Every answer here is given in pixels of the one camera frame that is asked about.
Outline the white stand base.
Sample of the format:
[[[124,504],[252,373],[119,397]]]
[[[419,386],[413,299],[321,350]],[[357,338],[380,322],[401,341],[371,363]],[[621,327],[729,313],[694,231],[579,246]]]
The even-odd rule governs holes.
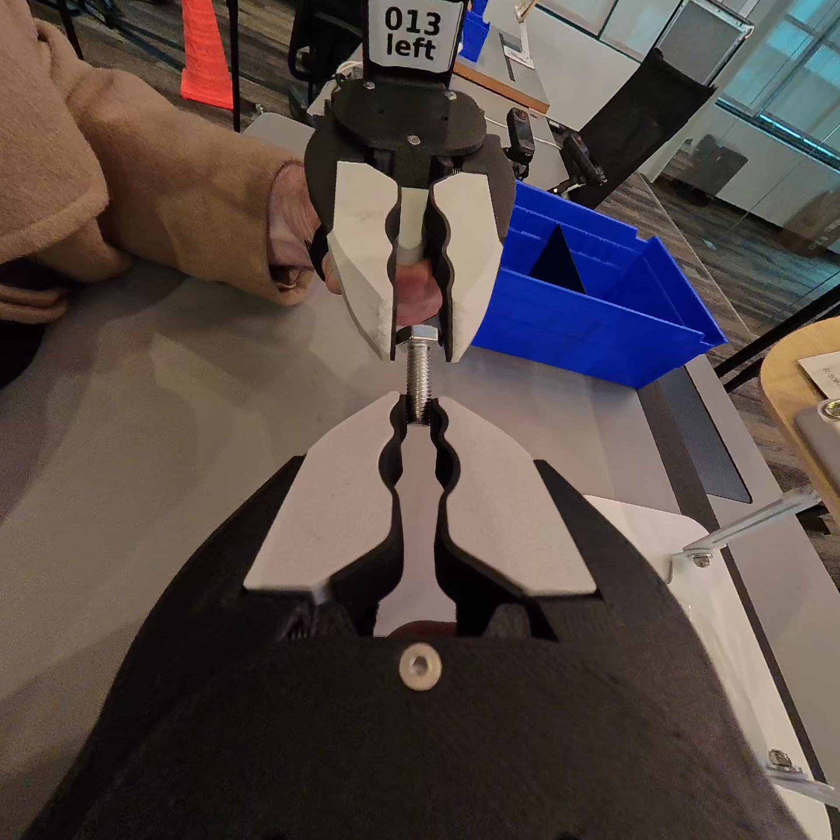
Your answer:
[[[826,600],[811,584],[799,515],[826,507],[810,485],[768,504],[723,499],[724,524],[697,479],[687,505],[701,521],[588,497],[651,563],[682,606],[718,671],[761,771],[809,838],[838,838],[838,774],[826,775],[795,692],[799,671],[825,671],[838,689],[838,617],[814,631]]]

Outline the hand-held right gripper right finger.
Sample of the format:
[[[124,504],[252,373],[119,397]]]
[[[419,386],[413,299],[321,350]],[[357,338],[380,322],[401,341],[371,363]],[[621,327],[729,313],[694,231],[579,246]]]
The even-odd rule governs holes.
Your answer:
[[[591,599],[597,585],[530,453],[450,397],[429,405],[442,495],[436,581],[459,636],[479,637],[501,606]]]

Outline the blue plastic bin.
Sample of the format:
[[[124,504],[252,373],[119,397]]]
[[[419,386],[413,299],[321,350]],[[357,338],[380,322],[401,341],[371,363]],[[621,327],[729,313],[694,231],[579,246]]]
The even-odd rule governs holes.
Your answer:
[[[639,389],[727,342],[659,237],[517,184],[473,346]]]
[[[476,63],[490,33],[488,1],[468,1],[460,37],[459,56]]]

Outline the orange traffic cone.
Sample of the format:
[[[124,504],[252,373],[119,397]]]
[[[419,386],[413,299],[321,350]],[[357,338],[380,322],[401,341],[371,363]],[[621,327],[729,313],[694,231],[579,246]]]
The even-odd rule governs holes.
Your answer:
[[[211,1],[182,1],[185,100],[231,111],[233,81]]]

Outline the person's tan sweater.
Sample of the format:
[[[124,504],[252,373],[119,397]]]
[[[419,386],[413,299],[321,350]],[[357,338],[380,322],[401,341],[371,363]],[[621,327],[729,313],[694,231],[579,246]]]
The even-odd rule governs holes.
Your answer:
[[[55,71],[75,55],[26,2],[2,2],[1,385],[32,363],[47,327],[83,284],[119,277],[132,259],[103,237],[108,189]]]

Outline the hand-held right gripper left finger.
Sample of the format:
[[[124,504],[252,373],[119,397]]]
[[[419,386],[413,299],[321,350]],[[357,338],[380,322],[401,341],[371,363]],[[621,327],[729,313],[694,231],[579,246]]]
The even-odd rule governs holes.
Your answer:
[[[244,580],[248,592],[339,603],[371,634],[404,567],[396,484],[404,396],[388,392],[310,447]]]

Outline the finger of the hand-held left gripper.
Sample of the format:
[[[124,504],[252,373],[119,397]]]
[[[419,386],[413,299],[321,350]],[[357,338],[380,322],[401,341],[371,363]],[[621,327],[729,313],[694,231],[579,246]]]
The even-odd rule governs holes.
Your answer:
[[[337,164],[329,255],[358,332],[382,361],[395,355],[393,274],[399,186],[363,162]]]
[[[486,175],[458,172],[431,186],[427,254],[443,297],[438,316],[444,355],[456,363],[486,316],[501,262]]]

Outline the person's left hand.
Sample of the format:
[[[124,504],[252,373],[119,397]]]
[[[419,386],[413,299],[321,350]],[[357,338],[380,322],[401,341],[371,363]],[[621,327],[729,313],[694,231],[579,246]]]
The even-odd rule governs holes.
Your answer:
[[[332,294],[341,293],[338,275],[328,255],[322,258],[320,269],[313,268],[308,247],[319,227],[302,160],[293,158],[276,174],[267,205],[269,276],[283,303],[301,302],[316,278],[323,279]],[[395,269],[394,300],[395,322],[399,327],[424,322],[439,313],[443,294],[428,259]]]

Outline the black tilted stand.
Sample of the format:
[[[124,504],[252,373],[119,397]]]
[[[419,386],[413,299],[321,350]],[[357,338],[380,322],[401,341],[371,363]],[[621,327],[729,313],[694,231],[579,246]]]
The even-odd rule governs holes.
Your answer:
[[[600,172],[569,192],[596,209],[717,91],[754,24],[720,2],[681,2],[632,76],[579,135]]]

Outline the steel hex bolt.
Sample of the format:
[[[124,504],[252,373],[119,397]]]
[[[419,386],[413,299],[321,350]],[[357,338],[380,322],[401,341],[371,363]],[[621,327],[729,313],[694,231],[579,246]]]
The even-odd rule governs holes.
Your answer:
[[[421,323],[397,331],[395,344],[406,352],[406,421],[428,425],[431,402],[430,358],[438,345],[438,330]]]

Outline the printed instruction sheet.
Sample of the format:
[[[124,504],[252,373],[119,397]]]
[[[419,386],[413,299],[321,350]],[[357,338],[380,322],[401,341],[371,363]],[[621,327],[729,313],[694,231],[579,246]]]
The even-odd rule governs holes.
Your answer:
[[[820,353],[798,360],[803,372],[827,400],[839,400],[840,352]]]

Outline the dark grey cabinet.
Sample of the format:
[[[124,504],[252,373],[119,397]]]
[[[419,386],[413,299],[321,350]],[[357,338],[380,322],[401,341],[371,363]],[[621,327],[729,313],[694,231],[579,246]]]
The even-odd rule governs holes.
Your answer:
[[[678,181],[693,193],[714,197],[748,161],[747,155],[707,133],[696,145]]]

